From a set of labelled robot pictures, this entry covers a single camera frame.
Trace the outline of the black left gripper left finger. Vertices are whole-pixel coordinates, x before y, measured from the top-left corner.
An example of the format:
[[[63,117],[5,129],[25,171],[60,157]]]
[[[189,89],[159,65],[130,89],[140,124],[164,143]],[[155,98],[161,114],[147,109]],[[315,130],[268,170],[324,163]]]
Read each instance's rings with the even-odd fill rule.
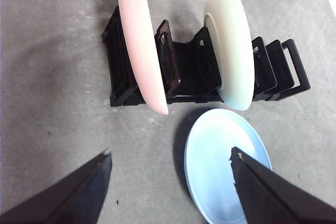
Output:
[[[104,150],[59,182],[1,214],[1,223],[97,223],[112,170]]]

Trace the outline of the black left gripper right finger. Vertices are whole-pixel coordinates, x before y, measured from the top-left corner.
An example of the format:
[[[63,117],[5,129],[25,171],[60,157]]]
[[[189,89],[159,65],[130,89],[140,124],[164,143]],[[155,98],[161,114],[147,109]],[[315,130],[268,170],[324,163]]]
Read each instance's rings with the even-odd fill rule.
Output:
[[[335,223],[335,208],[291,184],[237,147],[231,167],[247,223]]]

